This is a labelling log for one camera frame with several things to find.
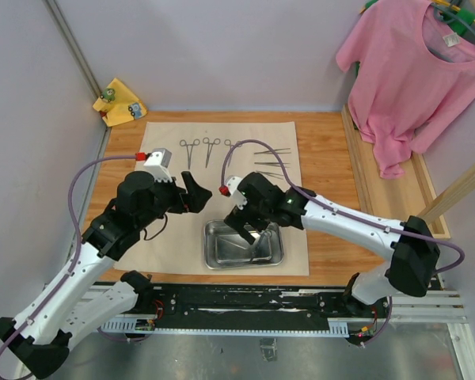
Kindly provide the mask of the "beige cloth wrap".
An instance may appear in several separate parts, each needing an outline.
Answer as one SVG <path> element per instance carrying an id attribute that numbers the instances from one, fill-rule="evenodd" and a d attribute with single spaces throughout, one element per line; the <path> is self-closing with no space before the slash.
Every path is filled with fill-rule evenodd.
<path id="1" fill-rule="evenodd" d="M 220 138 L 221 142 L 212 150 L 209 166 L 205 168 L 207 147 L 202 143 L 204 137 Z M 185 148 L 179 142 L 199 139 L 200 144 L 193 149 L 191 168 L 187 167 Z M 228 167 L 223 161 L 228 148 L 224 140 L 240 140 Z M 116 264 L 118 270 L 137 270 L 183 275 L 212 275 L 216 270 L 209 269 L 203 256 L 203 229 L 211 220 L 222 220 L 232 210 L 233 203 L 222 196 L 219 186 L 222 178 L 232 175 L 244 177 L 253 171 L 282 174 L 278 167 L 254 165 L 254 162 L 276 162 L 273 154 L 254 155 L 254 152 L 290 148 L 290 154 L 281 154 L 289 178 L 300 185 L 301 169 L 298 156 L 297 135 L 294 122 L 284 123 L 166 123 L 149 122 L 143 135 L 141 149 L 151 152 L 155 148 L 166 148 L 172 153 L 169 171 L 179 177 L 189 170 L 196 182 L 212 191 L 213 196 L 199 214 L 169 215 L 166 229 L 151 241 L 140 241 L 129 249 Z M 273 184 L 288 190 L 285 180 L 265 176 Z"/>

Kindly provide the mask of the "steel surgical forceps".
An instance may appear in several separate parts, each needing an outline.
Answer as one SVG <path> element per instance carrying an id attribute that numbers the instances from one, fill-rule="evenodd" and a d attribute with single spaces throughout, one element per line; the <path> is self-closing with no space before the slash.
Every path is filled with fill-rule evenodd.
<path id="1" fill-rule="evenodd" d="M 274 150 L 262 150 L 254 152 L 254 155 L 263 155 L 263 154 L 290 154 L 290 148 L 274 149 Z"/>

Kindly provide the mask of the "stainless steel tray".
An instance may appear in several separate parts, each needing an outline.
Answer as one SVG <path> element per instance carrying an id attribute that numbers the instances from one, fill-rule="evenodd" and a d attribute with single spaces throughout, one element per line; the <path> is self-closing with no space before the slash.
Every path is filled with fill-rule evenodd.
<path id="1" fill-rule="evenodd" d="M 256 245 L 250 245 L 222 220 L 212 220 L 204 227 L 203 251 L 209 269 L 271 266 L 283 261 L 283 242 L 279 227 L 271 223 L 259 232 L 249 224 L 245 230 Z"/>

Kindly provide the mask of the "steel hemostat clamp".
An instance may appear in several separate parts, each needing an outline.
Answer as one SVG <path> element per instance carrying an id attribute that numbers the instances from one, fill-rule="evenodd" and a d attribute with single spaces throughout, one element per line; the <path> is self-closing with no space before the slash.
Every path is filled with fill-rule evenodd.
<path id="1" fill-rule="evenodd" d="M 219 145 L 221 142 L 220 138 L 210 139 L 209 137 L 204 137 L 202 143 L 206 145 L 207 152 L 205 158 L 205 168 L 209 166 L 209 162 L 211 160 L 212 150 L 215 146 Z"/>

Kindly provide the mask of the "long steel hemostat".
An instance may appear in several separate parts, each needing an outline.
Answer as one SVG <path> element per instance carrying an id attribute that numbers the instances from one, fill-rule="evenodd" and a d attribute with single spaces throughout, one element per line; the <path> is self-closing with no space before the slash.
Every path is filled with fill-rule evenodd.
<path id="1" fill-rule="evenodd" d="M 235 142 L 233 142 L 232 140 L 230 139 L 225 139 L 224 140 L 224 146 L 226 146 L 228 148 L 228 151 L 227 151 L 227 154 L 224 158 L 224 161 L 223 161 L 223 168 L 226 168 L 230 165 L 231 163 L 231 160 L 232 160 L 232 156 L 233 156 L 233 153 L 234 151 L 241 147 L 242 146 L 242 143 L 240 140 L 237 140 Z"/>

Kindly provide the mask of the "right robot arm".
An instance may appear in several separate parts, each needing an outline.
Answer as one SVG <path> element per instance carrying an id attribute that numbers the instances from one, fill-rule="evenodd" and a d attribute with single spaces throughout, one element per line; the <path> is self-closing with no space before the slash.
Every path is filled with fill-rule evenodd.
<path id="1" fill-rule="evenodd" d="M 365 314 L 381 298 L 399 294 L 421 298 L 428 292 L 440 250 L 421 218 L 411 216 L 404 222 L 379 218 L 295 185 L 283 191 L 258 172 L 229 177 L 219 191 L 234 203 L 224 223 L 249 244 L 256 239 L 245 226 L 263 232 L 275 223 L 330 234 L 380 256 L 383 264 L 349 280 L 342 299 L 344 310 L 353 317 Z"/>

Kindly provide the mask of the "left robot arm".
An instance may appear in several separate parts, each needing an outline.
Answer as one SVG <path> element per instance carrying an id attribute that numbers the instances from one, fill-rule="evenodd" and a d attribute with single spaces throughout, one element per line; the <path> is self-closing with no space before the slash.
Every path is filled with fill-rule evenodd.
<path id="1" fill-rule="evenodd" d="M 126 175 L 104 212 L 82 235 L 65 267 L 16 317 L 0 318 L 0 339 L 38 379 L 48 378 L 70 351 L 94 329 L 117 314 L 142 314 L 154 303 L 153 286 L 137 271 L 121 280 L 92 304 L 75 306 L 94 282 L 141 238 L 152 222 L 166 214 L 200 213 L 211 191 L 199 186 L 189 171 L 176 180 L 160 181 L 144 171 Z"/>

